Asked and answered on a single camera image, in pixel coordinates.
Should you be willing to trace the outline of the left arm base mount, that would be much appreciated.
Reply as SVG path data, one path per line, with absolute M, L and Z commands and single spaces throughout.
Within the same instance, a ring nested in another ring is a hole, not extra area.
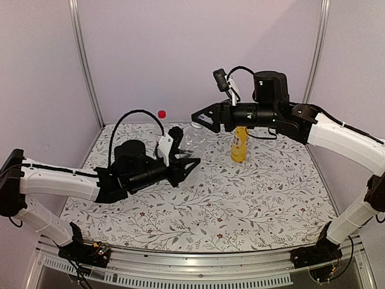
M 80 228 L 73 222 L 69 225 L 73 233 L 71 242 L 58 247 L 58 256 L 80 264 L 107 268 L 111 256 L 110 246 L 100 241 L 93 244 L 84 243 Z

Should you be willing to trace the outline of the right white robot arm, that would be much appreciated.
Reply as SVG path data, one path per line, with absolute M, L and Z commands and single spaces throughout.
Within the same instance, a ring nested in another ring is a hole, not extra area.
M 319 106 L 290 102 L 284 73 L 253 73 L 252 103 L 236 101 L 238 93 L 231 74 L 219 69 L 213 76 L 219 90 L 231 98 L 193 113 L 192 121 L 216 133 L 222 128 L 231 132 L 239 126 L 272 128 L 301 144 L 337 153 L 372 173 L 366 193 L 322 229 L 311 247 L 315 262 L 323 263 L 350 234 L 384 212 L 384 141 L 344 124 Z

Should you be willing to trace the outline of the clear plastic bottle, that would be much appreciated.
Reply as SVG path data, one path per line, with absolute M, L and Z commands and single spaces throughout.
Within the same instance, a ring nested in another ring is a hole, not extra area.
M 197 129 L 190 124 L 183 130 L 183 139 L 179 148 L 194 151 L 192 158 L 201 158 L 204 153 L 206 139 L 207 133 L 204 127 Z

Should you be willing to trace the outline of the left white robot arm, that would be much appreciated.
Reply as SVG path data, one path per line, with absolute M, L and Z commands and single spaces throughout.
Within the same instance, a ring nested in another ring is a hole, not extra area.
M 146 154 L 142 141 L 128 140 L 115 147 L 114 162 L 108 167 L 85 170 L 42 164 L 14 149 L 1 167 L 1 216 L 29 224 L 76 261 L 85 261 L 91 246 L 84 243 L 79 227 L 59 219 L 32 194 L 113 204 L 159 181 L 177 187 L 199 164 L 199 158 L 188 158 L 171 137 L 159 141 L 155 158 Z

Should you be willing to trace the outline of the blue white bottle cap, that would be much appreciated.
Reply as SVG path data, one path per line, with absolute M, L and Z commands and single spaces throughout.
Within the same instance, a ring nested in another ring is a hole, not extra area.
M 192 125 L 193 127 L 197 128 L 197 129 L 202 129 L 202 128 L 203 128 L 201 124 L 196 123 L 196 122 L 191 122 L 191 125 Z

